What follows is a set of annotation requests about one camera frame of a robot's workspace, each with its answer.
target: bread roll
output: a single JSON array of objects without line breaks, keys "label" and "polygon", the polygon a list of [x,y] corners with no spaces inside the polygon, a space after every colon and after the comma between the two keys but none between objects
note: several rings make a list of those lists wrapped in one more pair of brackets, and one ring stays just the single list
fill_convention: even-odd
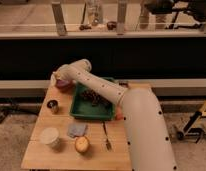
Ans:
[{"label": "bread roll", "polygon": [[85,136],[78,137],[75,141],[75,149],[79,153],[85,153],[89,147],[89,140]]}]

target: floor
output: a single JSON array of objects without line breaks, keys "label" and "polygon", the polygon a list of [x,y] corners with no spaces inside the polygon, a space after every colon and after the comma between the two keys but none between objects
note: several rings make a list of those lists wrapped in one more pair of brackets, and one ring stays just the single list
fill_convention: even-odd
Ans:
[{"label": "floor", "polygon": [[[181,171],[206,171],[206,139],[194,143],[193,139],[179,141],[173,125],[179,129],[201,107],[204,99],[160,100],[173,150]],[[37,117],[15,113],[0,124],[0,171],[21,171],[20,168],[29,137]],[[206,119],[201,124],[206,127]]]}]

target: black wall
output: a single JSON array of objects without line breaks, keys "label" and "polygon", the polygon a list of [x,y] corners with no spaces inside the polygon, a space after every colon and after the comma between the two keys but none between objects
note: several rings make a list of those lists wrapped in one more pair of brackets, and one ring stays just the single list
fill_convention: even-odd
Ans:
[{"label": "black wall", "polygon": [[0,80],[49,79],[82,58],[99,76],[206,78],[206,38],[124,38],[0,40]]}]

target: metal pole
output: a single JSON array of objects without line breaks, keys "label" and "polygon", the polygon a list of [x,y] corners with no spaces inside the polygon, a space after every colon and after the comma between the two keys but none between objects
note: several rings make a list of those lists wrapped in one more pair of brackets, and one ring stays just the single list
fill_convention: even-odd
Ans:
[{"label": "metal pole", "polygon": [[56,22],[57,33],[59,34],[59,36],[65,36],[67,34],[67,29],[65,26],[61,3],[52,2],[51,5],[53,9],[54,19]]},{"label": "metal pole", "polygon": [[125,31],[125,17],[127,9],[127,0],[118,1],[118,14],[117,14],[117,34],[123,35]]}]

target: food in tray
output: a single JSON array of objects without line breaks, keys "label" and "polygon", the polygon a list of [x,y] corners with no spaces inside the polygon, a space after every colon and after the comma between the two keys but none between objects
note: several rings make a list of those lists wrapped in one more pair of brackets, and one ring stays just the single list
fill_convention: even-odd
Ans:
[{"label": "food in tray", "polygon": [[87,101],[90,101],[92,103],[92,106],[97,106],[99,104],[102,104],[104,107],[109,107],[111,103],[106,100],[104,97],[97,94],[95,91],[91,89],[87,89],[83,91],[80,96]]}]

